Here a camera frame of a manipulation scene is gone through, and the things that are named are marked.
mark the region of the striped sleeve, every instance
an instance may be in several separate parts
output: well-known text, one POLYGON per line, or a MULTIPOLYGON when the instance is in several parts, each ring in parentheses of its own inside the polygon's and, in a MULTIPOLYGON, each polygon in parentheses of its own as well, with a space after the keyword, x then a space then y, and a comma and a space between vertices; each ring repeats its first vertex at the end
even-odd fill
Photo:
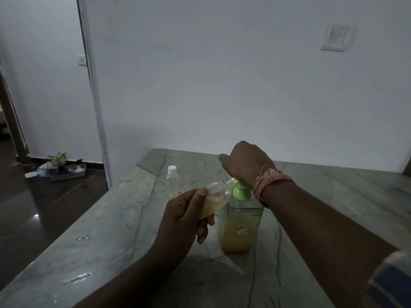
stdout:
POLYGON ((411 308, 411 257, 397 251, 388 256, 368 282, 366 308, 411 308))

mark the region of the gray marble table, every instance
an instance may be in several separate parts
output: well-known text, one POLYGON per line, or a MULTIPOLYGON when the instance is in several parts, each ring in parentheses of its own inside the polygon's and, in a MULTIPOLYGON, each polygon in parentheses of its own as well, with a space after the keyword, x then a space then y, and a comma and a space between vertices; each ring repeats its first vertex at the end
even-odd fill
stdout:
MULTIPOLYGON (((276 162, 302 188, 411 252, 411 179, 398 173, 276 162)), ((72 307, 151 246, 167 167, 181 191, 228 179, 216 155, 154 149, 1 293, 0 307, 72 307)), ((285 231, 265 210, 255 248, 224 255, 215 227, 158 291, 153 307, 332 307, 285 231)))

